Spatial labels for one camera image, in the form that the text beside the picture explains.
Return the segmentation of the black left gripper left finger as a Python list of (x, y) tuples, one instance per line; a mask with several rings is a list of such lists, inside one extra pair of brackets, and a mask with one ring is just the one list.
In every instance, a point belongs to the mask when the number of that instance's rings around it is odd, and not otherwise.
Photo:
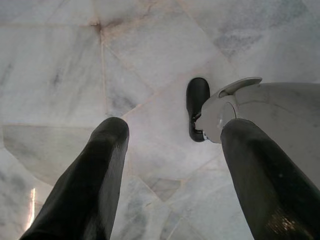
[(98, 125), (19, 240), (110, 240), (129, 137), (121, 118)]

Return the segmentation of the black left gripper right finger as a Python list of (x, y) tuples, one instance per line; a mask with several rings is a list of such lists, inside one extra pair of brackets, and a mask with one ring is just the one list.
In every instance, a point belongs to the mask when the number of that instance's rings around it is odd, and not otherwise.
[(320, 240), (320, 190), (257, 125), (233, 119), (221, 145), (254, 240)]

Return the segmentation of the black robot left foot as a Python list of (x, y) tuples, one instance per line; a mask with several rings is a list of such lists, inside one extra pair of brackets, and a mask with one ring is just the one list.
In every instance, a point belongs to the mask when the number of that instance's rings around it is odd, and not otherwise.
[(190, 138), (197, 142), (205, 141), (203, 130), (196, 128), (196, 121), (201, 116), (203, 104), (210, 98), (210, 87), (202, 77), (193, 78), (186, 89), (186, 110)]

